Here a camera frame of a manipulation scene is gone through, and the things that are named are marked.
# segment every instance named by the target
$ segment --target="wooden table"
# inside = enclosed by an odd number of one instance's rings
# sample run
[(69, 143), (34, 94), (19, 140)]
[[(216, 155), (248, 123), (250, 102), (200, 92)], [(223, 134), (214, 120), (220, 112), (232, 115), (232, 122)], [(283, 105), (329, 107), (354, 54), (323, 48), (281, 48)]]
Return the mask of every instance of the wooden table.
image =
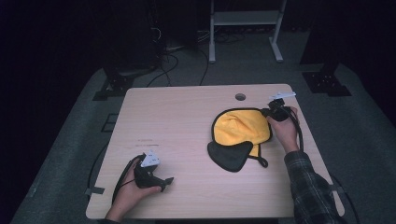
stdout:
[[(106, 215), (125, 165), (150, 149), (162, 162), (154, 174), (161, 179), (173, 176), (175, 180), (163, 193), (143, 200), (127, 217), (293, 217), (285, 152), (275, 136), (262, 144), (268, 168), (248, 159), (240, 172), (230, 173), (217, 166), (206, 149), (217, 114), (235, 107), (268, 107), (269, 96), (279, 91), (292, 89), (286, 84), (266, 84), (128, 90), (95, 183), (105, 191), (92, 195), (87, 217)], [(238, 93), (245, 94), (246, 100), (236, 100)], [(316, 172), (332, 183), (295, 97), (284, 100), (299, 110), (304, 151)], [(343, 215), (336, 192), (334, 197)]]

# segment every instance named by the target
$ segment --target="plaid sleeve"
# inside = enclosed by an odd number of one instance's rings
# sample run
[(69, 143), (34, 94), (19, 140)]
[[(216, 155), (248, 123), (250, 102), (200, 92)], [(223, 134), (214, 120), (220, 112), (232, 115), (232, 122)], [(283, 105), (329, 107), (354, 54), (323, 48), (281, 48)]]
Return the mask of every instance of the plaid sleeve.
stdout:
[(302, 151), (285, 156), (297, 223), (346, 223), (337, 212), (329, 183), (315, 173)]

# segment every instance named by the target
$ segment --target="yellow fabric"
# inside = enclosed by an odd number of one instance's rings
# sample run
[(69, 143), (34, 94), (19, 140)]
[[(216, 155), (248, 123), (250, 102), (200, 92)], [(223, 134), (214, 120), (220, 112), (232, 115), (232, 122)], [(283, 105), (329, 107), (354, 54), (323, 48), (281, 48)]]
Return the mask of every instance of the yellow fabric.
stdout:
[(245, 141), (253, 143), (250, 156), (259, 156), (259, 144), (267, 141), (271, 134), (267, 119), (259, 110), (240, 109), (222, 114), (214, 125), (215, 141), (232, 146)]

